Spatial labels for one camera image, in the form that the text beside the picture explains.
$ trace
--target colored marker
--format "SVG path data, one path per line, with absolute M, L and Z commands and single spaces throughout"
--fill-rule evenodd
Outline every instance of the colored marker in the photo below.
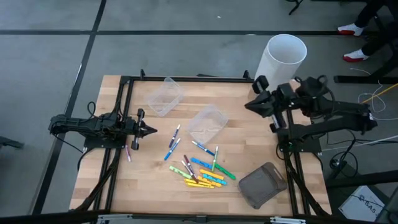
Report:
M 187 168 L 189 174 L 191 175 L 192 179 L 195 180 L 197 183 L 199 183 L 198 179 L 192 174 L 192 171 L 189 169 L 189 167 L 184 163 L 184 161 L 181 161 L 182 164 Z
M 195 173 L 193 172 L 193 169 L 192 169 L 191 163 L 189 163 L 188 157 L 187 157 L 186 155 L 184 155 L 184 158 L 185 158 L 185 162 L 187 162 L 188 168 L 191 170 L 193 176 L 196 178 L 197 176 L 196 176 Z
M 180 129 L 180 126 L 181 126 L 181 124 L 179 124 L 178 127 L 177 127 L 177 130 L 175 130 L 174 135 L 173 135 L 173 137 L 172 137 L 172 140 L 170 141 L 169 148 L 172 147 L 173 142 L 174 142 L 174 140 L 175 140 L 175 137 L 177 137 L 177 133 L 178 133 L 178 131 L 179 131 L 179 129 Z
M 210 180 L 208 180 L 208 179 L 206 179 L 206 178 L 203 178 L 203 177 L 201 177 L 201 176 L 198 176 L 198 179 L 201 180 L 201 181 L 203 181 L 203 182 L 205 182 L 205 183 L 214 185 L 214 186 L 216 186 L 216 187 L 221 187 L 221 184 L 220 184 L 220 183 L 217 183 L 217 182 L 214 182 L 214 181 L 210 181 Z
M 130 152 L 129 152 L 129 147 L 127 145 L 125 145 L 124 147 L 126 149 L 126 153 L 127 153 L 127 159 L 129 160 L 129 162 L 131 162 L 131 157 L 130 157 Z
M 210 164 L 208 164 L 208 163 L 206 163 L 206 162 L 203 162 L 203 161 L 200 161 L 199 159 L 196 159 L 196 158 L 194 158 L 194 157 L 191 157 L 191 161 L 194 162 L 194 163 L 197 163 L 197 164 L 199 164 L 199 165 L 201 165 L 201 166 L 204 166 L 204 167 L 206 167 L 207 169 L 211 169 L 211 165 L 210 165 Z
M 218 146 L 216 146 L 216 154 L 214 155 L 213 165 L 211 167 L 211 171 L 214 171 L 214 166 L 216 165 L 216 160 L 217 160 L 217 153 L 218 153 Z
M 217 179 L 217 178 L 214 178 L 214 177 L 212 177 L 212 176 L 210 176 L 210 175 L 203 174 L 203 177 L 206 178 L 206 179 L 208 179 L 208 180 L 211 180 L 211 181 L 220 183 L 220 184 L 222 184 L 222 185 L 226 185 L 226 181 L 220 180 L 220 179 Z
M 190 180 L 190 179 L 184 179 L 184 180 L 185 180 L 185 182 L 196 184 L 196 182 L 194 180 Z M 205 186 L 211 186 L 211 184 L 205 183 L 205 182 L 202 182 L 202 181 L 199 181 L 198 184 L 202 184 L 202 185 L 205 185 Z
M 173 145 L 173 147 L 170 149 L 170 151 L 167 153 L 167 155 L 164 157 L 164 160 L 166 161 L 167 158 L 169 158 L 169 156 L 171 155 L 171 153 L 174 151 L 175 147 L 178 145 L 178 143 L 180 142 L 180 139 L 178 139 L 175 144 Z
M 194 143 L 196 146 L 198 146 L 199 148 L 203 149 L 205 152 L 209 153 L 210 155 L 214 156 L 214 153 L 211 152 L 210 150 L 208 150 L 207 148 L 201 146 L 199 143 L 196 143 L 195 141 L 192 141 L 192 143 Z
M 224 180 L 224 177 L 222 175 L 217 175 L 217 174 L 214 174 L 214 173 L 212 173 L 210 171 L 207 171 L 207 170 L 204 170 L 204 169 L 200 169 L 200 172 L 202 174 L 207 174 L 207 175 L 210 175 L 210 176 L 212 176 L 214 178 L 217 178 L 217 179 L 220 179 L 220 180 Z
M 216 164 L 216 168 L 219 171 L 223 172 L 225 175 L 227 175 L 229 178 L 236 180 L 236 177 L 232 173 L 230 173 L 230 172 L 228 172 L 228 170 L 222 168 L 219 164 Z
M 213 186 L 207 186 L 207 185 L 202 185 L 202 184 L 194 184 L 194 183 L 189 183 L 189 182 L 186 182 L 186 184 L 188 186 L 191 186 L 191 187 L 214 188 Z
M 185 177 L 187 179 L 192 179 L 192 177 L 189 174 L 186 174 L 185 172 L 180 171 L 179 169 L 175 168 L 174 166 L 170 166 L 169 169 L 182 175 L 183 177 Z

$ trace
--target black pants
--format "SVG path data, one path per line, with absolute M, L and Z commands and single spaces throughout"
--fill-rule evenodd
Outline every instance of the black pants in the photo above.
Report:
M 359 13 L 355 25 L 358 27 L 366 27 L 368 22 L 376 15 L 377 11 L 383 7 L 384 0 L 371 0 L 365 8 Z M 386 33 L 380 33 L 374 40 L 362 47 L 363 54 L 370 56 L 374 52 L 382 48 L 390 40 L 398 38 L 398 23 L 391 22 L 386 29 Z

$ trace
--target white bucket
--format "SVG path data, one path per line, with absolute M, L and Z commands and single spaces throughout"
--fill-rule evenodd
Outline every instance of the white bucket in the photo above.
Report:
M 288 34 L 273 36 L 262 53 L 255 78 L 265 75 L 269 83 L 267 90 L 276 90 L 278 85 L 293 78 L 306 56 L 307 47 L 298 37 Z

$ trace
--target yellow cable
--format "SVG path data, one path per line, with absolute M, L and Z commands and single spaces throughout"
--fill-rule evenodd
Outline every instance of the yellow cable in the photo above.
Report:
M 396 83 L 395 85 L 390 86 L 389 88 L 386 88 L 385 90 L 381 91 L 379 94 L 370 97 L 369 99 L 363 101 L 362 103 L 366 103 L 366 102 L 368 102 L 369 100 L 371 100 L 371 99 L 373 99 L 373 98 L 375 98 L 375 97 L 377 97 L 377 96 L 382 95 L 383 93 L 389 91 L 390 89 L 394 88 L 395 86 L 398 86 L 398 83 Z

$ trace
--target green marker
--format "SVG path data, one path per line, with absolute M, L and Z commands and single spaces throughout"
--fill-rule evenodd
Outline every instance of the green marker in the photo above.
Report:
M 216 146 L 216 154 L 214 155 L 213 165 L 211 167 L 211 171 L 214 171 L 214 166 L 216 165 L 216 160 L 217 160 L 217 153 L 218 153 L 218 146 Z
M 236 179 L 236 177 L 232 173 L 228 172 L 226 169 L 222 168 L 220 165 L 216 164 L 216 168 L 219 169 L 224 174 L 226 174 L 229 178 L 231 178 L 233 180 Z
M 174 166 L 170 166 L 169 169 L 174 171 L 174 172 L 176 172 L 176 173 L 178 173 L 178 174 L 180 174 L 180 175 L 182 175 L 183 177 L 185 177 L 187 179 L 192 179 L 191 175 L 180 171 L 179 169 L 175 168 Z

